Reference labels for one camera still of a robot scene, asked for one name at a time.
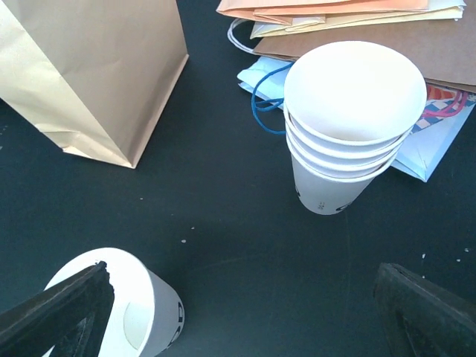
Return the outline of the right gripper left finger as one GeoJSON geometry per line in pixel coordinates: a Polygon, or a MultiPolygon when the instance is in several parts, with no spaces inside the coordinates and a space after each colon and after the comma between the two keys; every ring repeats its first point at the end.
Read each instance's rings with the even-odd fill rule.
{"type": "Polygon", "coordinates": [[[98,356],[114,303],[103,261],[1,314],[2,356],[98,356]]]}

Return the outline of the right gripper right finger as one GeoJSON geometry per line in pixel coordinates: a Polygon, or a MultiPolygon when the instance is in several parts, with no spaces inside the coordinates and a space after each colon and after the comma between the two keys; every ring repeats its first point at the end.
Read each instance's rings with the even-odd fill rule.
{"type": "Polygon", "coordinates": [[[373,297],[392,356],[474,356],[475,305],[393,263],[373,297]]]}

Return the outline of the single white paper cup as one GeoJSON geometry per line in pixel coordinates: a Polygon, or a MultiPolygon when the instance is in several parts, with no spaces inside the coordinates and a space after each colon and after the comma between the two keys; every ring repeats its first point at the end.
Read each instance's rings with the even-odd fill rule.
{"type": "Polygon", "coordinates": [[[87,251],[66,263],[46,289],[88,266],[103,261],[115,300],[99,355],[157,356],[184,327],[184,304],[177,292],[137,257],[119,248],[87,251]]]}

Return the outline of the orange paper bag white handles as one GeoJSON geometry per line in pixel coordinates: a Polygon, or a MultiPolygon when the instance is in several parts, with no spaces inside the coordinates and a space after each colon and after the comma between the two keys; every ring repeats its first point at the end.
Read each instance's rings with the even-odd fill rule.
{"type": "Polygon", "coordinates": [[[72,155],[135,168],[187,60],[175,1],[1,3],[1,98],[72,155]]]}

